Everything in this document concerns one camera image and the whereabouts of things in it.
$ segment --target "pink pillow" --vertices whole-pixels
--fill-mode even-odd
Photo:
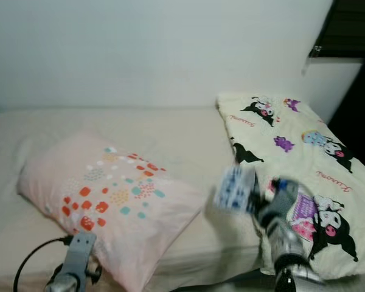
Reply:
[[[95,233],[94,254],[132,292],[204,204],[164,168],[86,133],[28,161],[19,191],[69,233]]]

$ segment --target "white bed sheet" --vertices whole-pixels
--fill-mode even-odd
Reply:
[[[16,194],[27,157],[82,129],[96,130],[162,164],[209,196],[233,154],[215,108],[52,109],[0,114],[0,291],[10,291],[23,258],[37,245],[64,232]],[[35,254],[20,280],[24,291],[41,291],[66,248],[59,243]],[[207,207],[159,262],[147,292],[221,282],[260,267],[259,238],[245,215]],[[90,291],[118,291],[104,273]]]

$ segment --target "bed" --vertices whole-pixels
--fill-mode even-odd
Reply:
[[[165,166],[210,197],[225,166],[234,161],[215,108],[36,109],[0,114],[0,291],[11,291],[19,264],[37,245],[64,231],[16,193],[26,159],[78,130],[90,129]],[[210,205],[165,253],[145,291],[221,282],[262,266],[260,239],[251,219]],[[51,245],[26,265],[19,286],[41,291],[66,248]],[[119,291],[103,273],[89,291]]]

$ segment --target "black cable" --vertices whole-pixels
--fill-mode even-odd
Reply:
[[[19,282],[19,276],[20,273],[22,271],[22,269],[24,268],[24,265],[27,263],[27,261],[32,257],[32,255],[34,253],[36,253],[38,250],[40,250],[42,247],[49,245],[50,243],[53,242],[63,242],[64,245],[70,245],[71,241],[73,239],[73,235],[67,235],[65,237],[60,237],[60,238],[55,238],[52,240],[49,240],[48,242],[42,243],[41,245],[39,245],[37,248],[35,248],[22,262],[22,264],[20,265],[20,267],[18,268],[18,271],[16,272],[16,276],[15,279],[13,281],[13,292],[18,292],[18,282]]]

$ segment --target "white wall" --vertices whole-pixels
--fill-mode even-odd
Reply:
[[[329,0],[0,0],[0,110],[304,100],[328,120],[356,62],[305,57]]]

